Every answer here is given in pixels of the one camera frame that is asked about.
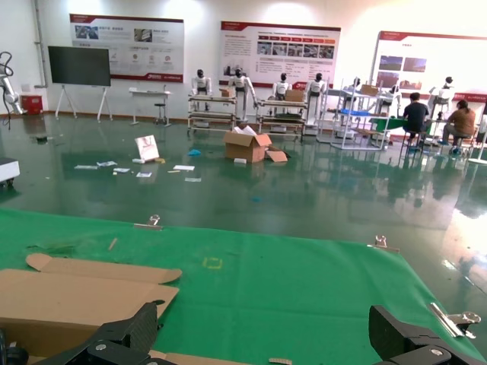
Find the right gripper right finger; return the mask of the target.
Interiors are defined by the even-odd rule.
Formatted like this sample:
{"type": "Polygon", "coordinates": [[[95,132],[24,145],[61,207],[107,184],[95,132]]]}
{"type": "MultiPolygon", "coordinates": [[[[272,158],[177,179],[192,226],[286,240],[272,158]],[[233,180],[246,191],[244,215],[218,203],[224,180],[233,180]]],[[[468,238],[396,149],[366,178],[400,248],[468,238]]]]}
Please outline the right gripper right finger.
{"type": "Polygon", "coordinates": [[[369,340],[382,364],[478,364],[426,327],[401,322],[383,306],[369,309],[369,340]]]}

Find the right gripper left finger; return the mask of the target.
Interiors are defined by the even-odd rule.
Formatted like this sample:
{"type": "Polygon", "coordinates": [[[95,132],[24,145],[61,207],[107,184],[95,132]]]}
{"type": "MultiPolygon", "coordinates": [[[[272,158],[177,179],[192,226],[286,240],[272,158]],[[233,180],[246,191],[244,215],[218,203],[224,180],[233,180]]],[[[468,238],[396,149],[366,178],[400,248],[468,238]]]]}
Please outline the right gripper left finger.
{"type": "Polygon", "coordinates": [[[157,304],[146,303],[131,318],[103,324],[84,343],[41,360],[53,365],[166,364],[149,352],[160,326],[157,304]]]}

